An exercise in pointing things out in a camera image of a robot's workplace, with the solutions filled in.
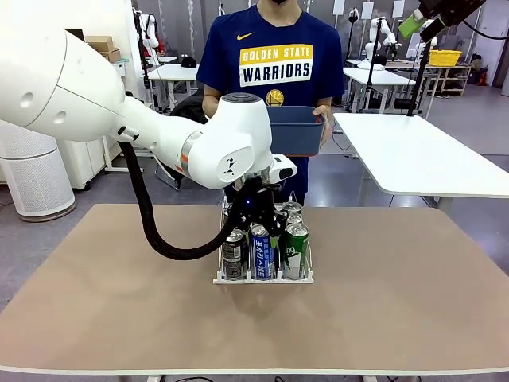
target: white can rack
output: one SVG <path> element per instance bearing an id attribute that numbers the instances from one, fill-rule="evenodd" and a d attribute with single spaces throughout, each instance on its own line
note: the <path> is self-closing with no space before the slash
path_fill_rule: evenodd
<path id="1" fill-rule="evenodd" d="M 223 227 L 224 223 L 224 212 L 227 210 L 228 203 L 226 202 L 226 197 L 223 199 L 223 206 L 221 209 L 221 219 L 220 219 L 220 228 Z M 281 205 L 276 205 L 277 209 L 281 209 Z M 225 279 L 224 273 L 223 273 L 223 255 L 222 255 L 222 248 L 218 250 L 218 270 L 217 270 L 217 277 L 213 279 L 213 282 L 215 284 L 313 284 L 314 278 L 313 278 L 313 262 L 311 260 L 311 247 L 309 245 L 308 241 L 308 255 L 306 256 L 306 261 L 304 265 L 303 270 L 303 277 L 300 279 L 286 279 L 283 277 L 281 268 L 278 269 L 278 273 L 276 274 L 276 277 L 274 279 L 267 279 L 267 280 L 260 280 L 260 279 L 254 279 L 251 273 L 251 246 L 250 248 L 250 254 L 247 257 L 247 277 L 245 279 L 238 279 L 238 280 L 228 280 Z M 282 264 L 282 257 L 281 253 L 278 251 L 279 255 L 279 263 Z"/>

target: neck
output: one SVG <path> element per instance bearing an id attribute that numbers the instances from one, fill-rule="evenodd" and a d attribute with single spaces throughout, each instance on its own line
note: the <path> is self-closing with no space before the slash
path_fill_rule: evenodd
<path id="1" fill-rule="evenodd" d="M 281 5 L 272 0 L 260 0 L 256 6 L 260 15 L 274 26 L 293 25 L 302 14 L 297 0 L 286 0 Z"/>

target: blue plastic bin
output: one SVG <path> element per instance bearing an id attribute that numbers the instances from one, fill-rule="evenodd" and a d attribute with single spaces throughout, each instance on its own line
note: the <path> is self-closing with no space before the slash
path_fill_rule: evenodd
<path id="1" fill-rule="evenodd" d="M 320 150 L 325 120 L 314 107 L 268 107 L 272 127 L 272 153 L 311 157 Z"/>

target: yellow crate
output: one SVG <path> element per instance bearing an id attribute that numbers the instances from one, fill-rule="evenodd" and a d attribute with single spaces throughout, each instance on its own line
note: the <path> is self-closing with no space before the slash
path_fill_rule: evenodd
<path id="1" fill-rule="evenodd" d="M 456 66 L 461 52 L 458 50 L 432 50 L 429 52 L 431 66 Z"/>

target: cardboard box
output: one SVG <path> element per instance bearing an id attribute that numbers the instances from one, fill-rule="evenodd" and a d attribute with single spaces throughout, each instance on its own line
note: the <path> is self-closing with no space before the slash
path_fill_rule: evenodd
<path id="1" fill-rule="evenodd" d="M 104 58 L 106 58 L 112 64 L 114 62 L 120 61 L 120 59 L 121 59 L 121 57 L 120 57 L 120 49 L 117 49 L 117 48 L 113 48 L 113 50 L 111 52 L 108 52 L 108 53 L 105 53 L 105 52 L 100 52 L 100 53 L 101 53 L 101 55 Z"/>
<path id="2" fill-rule="evenodd" d="M 100 53 L 115 50 L 111 36 L 86 36 L 85 41 Z"/>

